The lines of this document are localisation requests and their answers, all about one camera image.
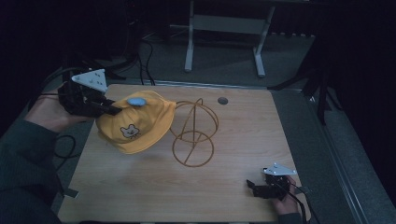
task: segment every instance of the wooden table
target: wooden table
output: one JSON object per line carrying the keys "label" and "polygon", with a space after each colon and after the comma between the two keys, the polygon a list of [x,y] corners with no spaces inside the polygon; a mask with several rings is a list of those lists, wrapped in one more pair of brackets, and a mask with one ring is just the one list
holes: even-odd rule
{"label": "wooden table", "polygon": [[[261,170],[274,162],[295,169],[271,92],[111,85],[106,96],[119,100],[142,90],[156,91],[175,102],[202,98],[219,117],[219,129],[211,138],[215,146],[212,160],[202,167],[182,165],[172,153],[175,137],[170,132],[145,151],[123,154],[101,139],[93,125],[69,186],[79,195],[64,198],[59,212],[62,221],[276,220],[271,202],[253,197],[246,183],[249,179],[263,185]],[[219,104],[220,97],[226,97],[228,104]],[[186,118],[178,112],[175,130]],[[211,132],[213,127],[212,119],[197,120],[197,129]],[[299,177],[294,179],[299,185]]]}

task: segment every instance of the bear face patch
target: bear face patch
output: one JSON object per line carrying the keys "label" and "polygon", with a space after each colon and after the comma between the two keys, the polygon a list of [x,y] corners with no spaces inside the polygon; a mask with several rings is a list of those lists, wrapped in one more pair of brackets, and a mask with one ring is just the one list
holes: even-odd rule
{"label": "bear face patch", "polygon": [[126,138],[136,138],[139,135],[140,130],[136,128],[133,124],[130,124],[128,128],[120,128],[122,135]]}

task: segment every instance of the blue button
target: blue button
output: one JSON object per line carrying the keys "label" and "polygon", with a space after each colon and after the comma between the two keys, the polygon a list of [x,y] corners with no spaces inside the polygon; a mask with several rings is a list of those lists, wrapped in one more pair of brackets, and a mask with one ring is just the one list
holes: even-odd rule
{"label": "blue button", "polygon": [[128,102],[128,104],[130,105],[145,105],[146,104],[146,100],[140,97],[136,97],[136,98],[129,98],[128,100],[126,100]]}

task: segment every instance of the yellow hat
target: yellow hat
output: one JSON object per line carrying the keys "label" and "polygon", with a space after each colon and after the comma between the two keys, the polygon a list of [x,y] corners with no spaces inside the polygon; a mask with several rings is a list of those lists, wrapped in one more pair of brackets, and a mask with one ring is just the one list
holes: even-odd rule
{"label": "yellow hat", "polygon": [[[128,99],[142,98],[144,105],[131,105]],[[115,116],[104,114],[96,120],[99,136],[123,153],[143,151],[159,141],[169,130],[176,103],[155,91],[138,91],[113,104],[122,111]]]}

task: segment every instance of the black cloth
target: black cloth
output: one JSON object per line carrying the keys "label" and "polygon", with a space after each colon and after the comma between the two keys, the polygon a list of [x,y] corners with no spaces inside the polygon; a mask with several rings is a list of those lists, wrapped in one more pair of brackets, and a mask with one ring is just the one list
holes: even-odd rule
{"label": "black cloth", "polygon": [[58,134],[17,120],[0,141],[0,223],[61,223],[50,206],[58,191],[52,164]]}

